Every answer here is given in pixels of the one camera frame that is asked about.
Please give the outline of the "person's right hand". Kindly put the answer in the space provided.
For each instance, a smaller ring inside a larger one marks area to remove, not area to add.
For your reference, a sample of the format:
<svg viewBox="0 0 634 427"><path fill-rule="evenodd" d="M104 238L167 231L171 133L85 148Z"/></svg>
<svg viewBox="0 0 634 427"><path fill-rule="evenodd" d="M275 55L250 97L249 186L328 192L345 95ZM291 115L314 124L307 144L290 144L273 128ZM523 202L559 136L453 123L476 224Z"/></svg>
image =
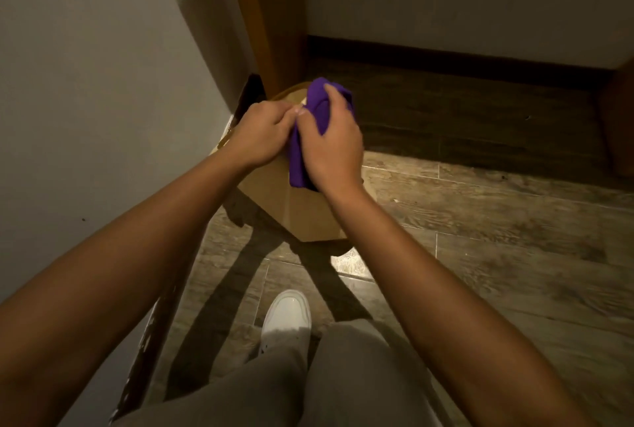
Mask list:
<svg viewBox="0 0 634 427"><path fill-rule="evenodd" d="M330 100L330 122L323 155L304 155L306 170L321 193L329 200L345 200L364 194L361 178L363 138L360 127L345 98L331 85L325 85Z"/></svg>

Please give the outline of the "person's left hand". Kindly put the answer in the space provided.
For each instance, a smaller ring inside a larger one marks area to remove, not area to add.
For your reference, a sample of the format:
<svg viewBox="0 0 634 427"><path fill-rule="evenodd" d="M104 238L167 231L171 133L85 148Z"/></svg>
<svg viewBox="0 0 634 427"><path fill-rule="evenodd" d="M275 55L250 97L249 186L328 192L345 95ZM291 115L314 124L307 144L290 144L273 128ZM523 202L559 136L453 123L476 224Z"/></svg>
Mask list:
<svg viewBox="0 0 634 427"><path fill-rule="evenodd" d="M293 103L263 101L252 104L221 148L245 171L271 162L286 146L276 141L276 124Z"/></svg>

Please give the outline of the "purple cloth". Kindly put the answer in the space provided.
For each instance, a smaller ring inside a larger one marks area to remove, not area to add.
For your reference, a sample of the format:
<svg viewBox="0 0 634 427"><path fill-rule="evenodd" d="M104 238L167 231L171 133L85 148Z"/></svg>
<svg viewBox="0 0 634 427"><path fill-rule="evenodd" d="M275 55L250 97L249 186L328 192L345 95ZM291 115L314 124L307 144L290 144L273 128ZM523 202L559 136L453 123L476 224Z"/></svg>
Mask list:
<svg viewBox="0 0 634 427"><path fill-rule="evenodd" d="M333 86L345 98L347 109L351 111L353 116L356 115L351 91L326 78L314 79L307 87L305 108L313 115L320 134L324 134L327 131L330 122L330 100L324 89L325 85ZM290 186L318 192L319 190L315 187L306 170L301 149L300 133L296 126L293 128L287 144Z"/></svg>

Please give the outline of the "person's left forearm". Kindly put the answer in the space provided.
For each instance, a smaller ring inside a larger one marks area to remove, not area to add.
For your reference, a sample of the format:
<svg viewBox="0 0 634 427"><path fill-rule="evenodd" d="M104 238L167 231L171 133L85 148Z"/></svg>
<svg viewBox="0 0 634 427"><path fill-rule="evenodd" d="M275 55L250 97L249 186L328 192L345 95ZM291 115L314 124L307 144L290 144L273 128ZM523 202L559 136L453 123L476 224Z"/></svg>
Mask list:
<svg viewBox="0 0 634 427"><path fill-rule="evenodd" d="M54 426L64 417L253 165L223 147L0 304L0 427Z"/></svg>

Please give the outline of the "person's right forearm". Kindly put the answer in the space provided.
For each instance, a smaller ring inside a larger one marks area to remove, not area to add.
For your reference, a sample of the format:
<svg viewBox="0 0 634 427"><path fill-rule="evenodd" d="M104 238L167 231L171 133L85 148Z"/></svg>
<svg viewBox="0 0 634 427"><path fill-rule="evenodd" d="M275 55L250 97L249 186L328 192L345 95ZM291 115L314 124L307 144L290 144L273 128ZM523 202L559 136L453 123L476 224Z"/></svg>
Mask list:
<svg viewBox="0 0 634 427"><path fill-rule="evenodd" d="M360 181L320 187L409 341L476 427L598 427L533 343Z"/></svg>

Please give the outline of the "brown cardboard box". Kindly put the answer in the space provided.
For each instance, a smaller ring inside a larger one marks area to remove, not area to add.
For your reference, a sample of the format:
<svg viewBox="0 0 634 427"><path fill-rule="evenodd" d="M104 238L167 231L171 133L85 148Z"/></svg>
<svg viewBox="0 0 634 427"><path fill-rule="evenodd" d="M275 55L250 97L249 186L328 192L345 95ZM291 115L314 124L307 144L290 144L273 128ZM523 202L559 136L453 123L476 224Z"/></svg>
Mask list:
<svg viewBox="0 0 634 427"><path fill-rule="evenodd" d="M309 84L291 88L269 101L287 101L305 108ZM224 143L220 144L221 148L228 142L243 115L229 131ZM364 233L373 235L369 224L381 214L376 205L376 195L363 179L362 167L364 194L347 200L329 200L321 191L313 192L290 186L287 148L288 144L271 162L244 173L239 189L298 240L338 240L350 233L353 241L356 241Z"/></svg>

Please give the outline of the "dark wooden baseboard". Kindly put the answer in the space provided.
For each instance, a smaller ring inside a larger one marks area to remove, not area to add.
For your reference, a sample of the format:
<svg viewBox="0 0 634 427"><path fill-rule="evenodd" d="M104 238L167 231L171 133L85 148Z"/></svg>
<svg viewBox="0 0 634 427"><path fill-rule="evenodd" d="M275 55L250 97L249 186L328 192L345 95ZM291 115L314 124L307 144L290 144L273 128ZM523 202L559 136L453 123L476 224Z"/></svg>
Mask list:
<svg viewBox="0 0 634 427"><path fill-rule="evenodd" d="M601 89L608 85L617 74L617 70L614 69L429 50L315 35L307 37L307 52L311 58L328 58L451 76L582 91Z"/></svg>

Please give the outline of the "white shoe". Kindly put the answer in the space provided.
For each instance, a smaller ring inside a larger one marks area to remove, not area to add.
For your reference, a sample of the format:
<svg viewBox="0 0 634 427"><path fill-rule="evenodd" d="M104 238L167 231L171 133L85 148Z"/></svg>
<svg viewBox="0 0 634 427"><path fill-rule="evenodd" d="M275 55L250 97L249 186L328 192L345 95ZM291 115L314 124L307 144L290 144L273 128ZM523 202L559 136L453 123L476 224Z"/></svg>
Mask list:
<svg viewBox="0 0 634 427"><path fill-rule="evenodd" d="M259 355L275 348L290 348L305 361L309 352L312 318L306 296L287 289L276 296L269 307L259 343Z"/></svg>

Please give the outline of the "grey trousers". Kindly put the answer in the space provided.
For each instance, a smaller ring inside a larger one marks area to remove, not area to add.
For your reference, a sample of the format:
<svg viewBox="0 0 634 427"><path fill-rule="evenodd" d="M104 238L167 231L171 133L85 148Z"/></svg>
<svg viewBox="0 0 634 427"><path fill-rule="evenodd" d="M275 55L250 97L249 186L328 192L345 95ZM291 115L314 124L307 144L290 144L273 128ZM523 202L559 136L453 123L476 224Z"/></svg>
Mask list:
<svg viewBox="0 0 634 427"><path fill-rule="evenodd" d="M136 410L112 427L444 427L430 375L383 322L336 322L310 366L275 347L175 400Z"/></svg>

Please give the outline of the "wooden furniture piece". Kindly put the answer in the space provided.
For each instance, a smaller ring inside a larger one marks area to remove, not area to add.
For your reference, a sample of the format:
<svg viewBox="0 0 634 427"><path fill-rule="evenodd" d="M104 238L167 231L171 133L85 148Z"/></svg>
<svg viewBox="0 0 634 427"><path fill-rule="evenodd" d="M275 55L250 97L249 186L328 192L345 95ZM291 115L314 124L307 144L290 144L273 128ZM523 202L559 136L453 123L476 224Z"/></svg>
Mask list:
<svg viewBox="0 0 634 427"><path fill-rule="evenodd" d="M598 111L618 176L634 178L634 56L614 72L597 97Z"/></svg>

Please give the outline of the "wooden door frame post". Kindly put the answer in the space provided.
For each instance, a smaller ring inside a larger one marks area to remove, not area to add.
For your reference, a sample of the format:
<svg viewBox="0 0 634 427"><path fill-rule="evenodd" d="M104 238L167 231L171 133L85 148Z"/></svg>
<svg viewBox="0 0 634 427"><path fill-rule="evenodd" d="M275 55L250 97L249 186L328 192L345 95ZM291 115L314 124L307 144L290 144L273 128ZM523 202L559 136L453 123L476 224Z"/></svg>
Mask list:
<svg viewBox="0 0 634 427"><path fill-rule="evenodd" d="M305 0L237 0L265 94L302 81L307 65Z"/></svg>

